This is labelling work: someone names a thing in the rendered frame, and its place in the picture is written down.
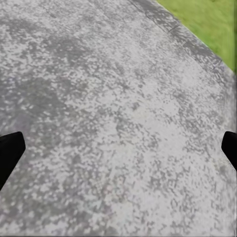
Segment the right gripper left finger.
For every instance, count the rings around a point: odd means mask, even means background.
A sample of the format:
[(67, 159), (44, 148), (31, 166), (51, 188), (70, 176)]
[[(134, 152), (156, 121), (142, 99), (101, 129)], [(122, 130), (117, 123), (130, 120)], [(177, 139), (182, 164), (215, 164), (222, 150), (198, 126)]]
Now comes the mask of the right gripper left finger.
[(26, 150), (21, 131), (0, 137), (0, 191)]

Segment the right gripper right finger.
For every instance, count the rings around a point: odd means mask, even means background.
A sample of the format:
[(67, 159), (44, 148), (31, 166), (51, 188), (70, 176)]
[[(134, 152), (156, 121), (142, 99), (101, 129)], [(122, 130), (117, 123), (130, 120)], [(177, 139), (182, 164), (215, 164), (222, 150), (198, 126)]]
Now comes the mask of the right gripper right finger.
[(221, 149), (237, 171), (237, 133), (226, 131)]

